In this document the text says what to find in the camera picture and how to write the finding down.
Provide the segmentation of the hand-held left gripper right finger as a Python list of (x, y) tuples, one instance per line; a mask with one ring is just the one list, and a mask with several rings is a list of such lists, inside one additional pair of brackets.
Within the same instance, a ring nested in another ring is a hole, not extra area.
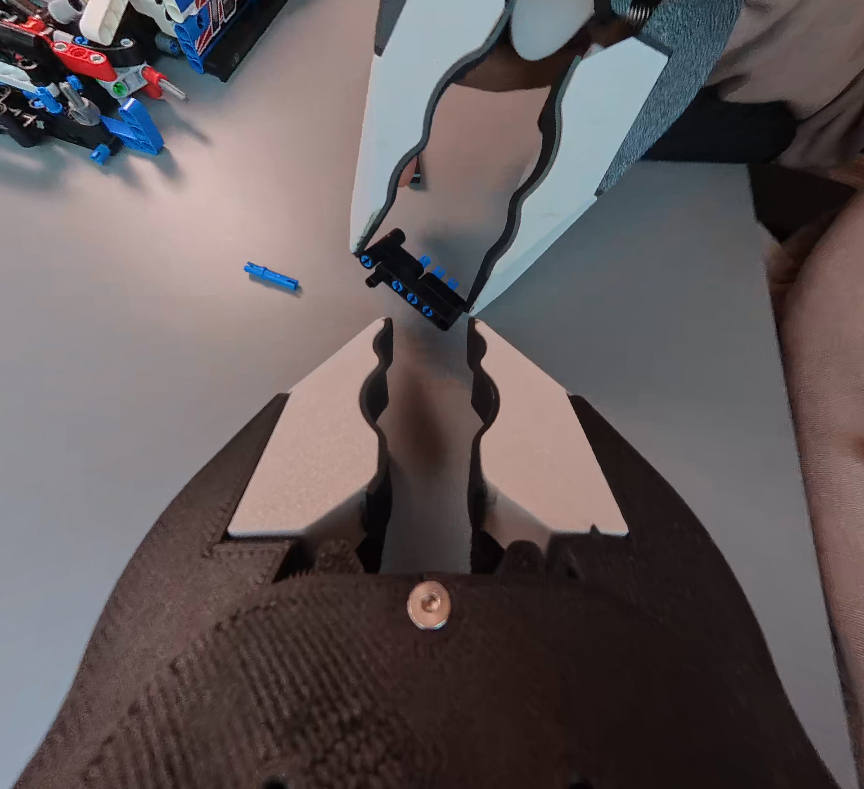
[(471, 407), (470, 563), (509, 546), (546, 553), (559, 537), (629, 534), (567, 390), (486, 323), (468, 324)]

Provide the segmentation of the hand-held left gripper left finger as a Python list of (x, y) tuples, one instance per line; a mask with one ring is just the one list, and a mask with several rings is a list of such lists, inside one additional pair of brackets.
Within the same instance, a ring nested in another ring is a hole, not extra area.
[(365, 327), (287, 393), (228, 525), (231, 538), (297, 538), (309, 549), (345, 540), (382, 556), (392, 514), (386, 438), (393, 322)]

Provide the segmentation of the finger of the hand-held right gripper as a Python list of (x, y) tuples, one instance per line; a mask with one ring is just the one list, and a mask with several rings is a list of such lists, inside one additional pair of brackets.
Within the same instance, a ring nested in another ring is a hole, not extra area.
[(360, 256), (426, 147), (438, 101), (491, 50), (509, 0), (380, 0), (351, 195), (349, 245)]
[(668, 60), (639, 38), (592, 47), (550, 92), (540, 120), (541, 150), (481, 262), (468, 296), (470, 317), (501, 296), (594, 204)]

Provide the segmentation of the black beam with blue pins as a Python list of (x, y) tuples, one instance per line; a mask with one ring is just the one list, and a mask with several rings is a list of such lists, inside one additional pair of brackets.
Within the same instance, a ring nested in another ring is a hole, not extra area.
[(387, 287), (438, 330), (449, 330), (468, 312), (468, 304), (457, 291), (458, 282), (445, 279), (445, 269), (433, 269), (427, 255), (416, 258), (405, 249), (406, 235), (394, 229), (383, 238), (356, 253), (369, 272), (365, 284), (370, 288)]

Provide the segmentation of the person's right forearm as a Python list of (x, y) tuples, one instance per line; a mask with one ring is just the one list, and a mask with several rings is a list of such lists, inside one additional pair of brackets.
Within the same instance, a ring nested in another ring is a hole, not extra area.
[(745, 0), (710, 78), (735, 104), (785, 103), (862, 133), (863, 0)]

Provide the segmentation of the grey desk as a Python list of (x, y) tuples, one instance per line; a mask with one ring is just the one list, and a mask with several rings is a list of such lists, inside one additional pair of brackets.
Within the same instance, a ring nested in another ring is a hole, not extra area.
[[(148, 529), (274, 395), (394, 319), (387, 571), (464, 570), (466, 321), (348, 251), (378, 0), (291, 0), (221, 83), (177, 62), (158, 157), (2, 138), (2, 787)], [(806, 730), (856, 787), (743, 166), (634, 166), (481, 319), (584, 396), (726, 554)], [(247, 262), (300, 283), (256, 282)]]

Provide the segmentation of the person's right hand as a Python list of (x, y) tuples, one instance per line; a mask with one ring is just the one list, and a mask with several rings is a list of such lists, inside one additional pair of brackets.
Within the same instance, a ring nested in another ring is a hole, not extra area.
[(461, 71), (452, 84), (492, 93), (540, 90), (550, 87), (591, 45), (611, 46), (635, 35), (636, 28), (618, 16), (593, 18), (561, 48), (531, 61), (521, 57), (507, 27), (484, 59)]

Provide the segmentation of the blue connector pin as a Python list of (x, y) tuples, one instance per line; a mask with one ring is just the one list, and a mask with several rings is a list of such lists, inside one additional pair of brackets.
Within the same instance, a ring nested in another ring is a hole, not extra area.
[(253, 280), (265, 284), (268, 287), (275, 287), (284, 291), (297, 293), (301, 286), (297, 279), (278, 273), (264, 265), (257, 265), (252, 262), (247, 262), (243, 266), (243, 271), (247, 273)]

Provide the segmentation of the person's torso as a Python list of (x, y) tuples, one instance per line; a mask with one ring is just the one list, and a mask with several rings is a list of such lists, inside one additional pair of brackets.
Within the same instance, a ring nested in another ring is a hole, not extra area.
[(772, 247), (766, 272), (838, 660), (862, 716), (862, 190)]

